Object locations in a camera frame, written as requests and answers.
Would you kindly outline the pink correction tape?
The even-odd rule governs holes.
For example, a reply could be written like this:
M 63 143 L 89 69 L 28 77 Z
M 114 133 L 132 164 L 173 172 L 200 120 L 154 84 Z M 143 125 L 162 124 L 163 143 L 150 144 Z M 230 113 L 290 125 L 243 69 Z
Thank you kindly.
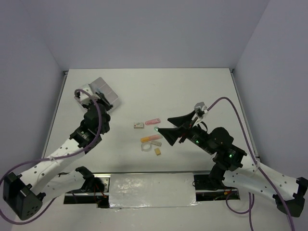
M 155 125 L 155 124 L 159 124 L 161 122 L 161 120 L 159 118 L 155 118 L 155 119 L 151 119 L 151 120 L 147 120 L 145 121 L 145 125 Z

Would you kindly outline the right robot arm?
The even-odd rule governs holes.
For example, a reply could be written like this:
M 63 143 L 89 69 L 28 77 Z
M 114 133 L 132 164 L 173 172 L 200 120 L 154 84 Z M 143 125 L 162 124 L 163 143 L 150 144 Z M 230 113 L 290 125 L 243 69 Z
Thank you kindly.
M 170 145 L 189 140 L 213 155 L 215 164 L 209 174 L 212 187 L 245 188 L 269 199 L 281 212 L 300 217 L 308 189 L 307 179 L 289 177 L 254 161 L 251 155 L 233 145 L 234 138 L 225 128 L 218 127 L 210 133 L 202 129 L 202 121 L 196 112 L 171 117 L 168 121 L 174 128 L 158 128 L 157 131 Z

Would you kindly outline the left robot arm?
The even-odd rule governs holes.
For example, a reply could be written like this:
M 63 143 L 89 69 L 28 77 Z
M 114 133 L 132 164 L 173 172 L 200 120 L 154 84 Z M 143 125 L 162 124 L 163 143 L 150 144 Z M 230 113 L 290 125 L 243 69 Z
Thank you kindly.
M 113 108 L 103 93 L 87 93 L 77 89 L 74 92 L 77 99 L 85 94 L 81 105 L 86 109 L 80 126 L 69 138 L 51 155 L 46 158 L 30 160 L 18 164 L 18 167 L 34 164 L 34 166 L 20 174 L 15 174 L 12 167 L 1 178 L 3 185 L 3 200 L 19 217 L 16 222 L 1 217 L 14 225 L 26 225 L 38 219 L 38 211 L 44 203 L 52 204 L 56 197 L 80 188 L 83 192 L 103 192 L 104 183 L 86 167 L 77 167 L 72 172 L 63 170 L 89 153 L 102 140 L 101 136 L 110 130 L 110 115 Z

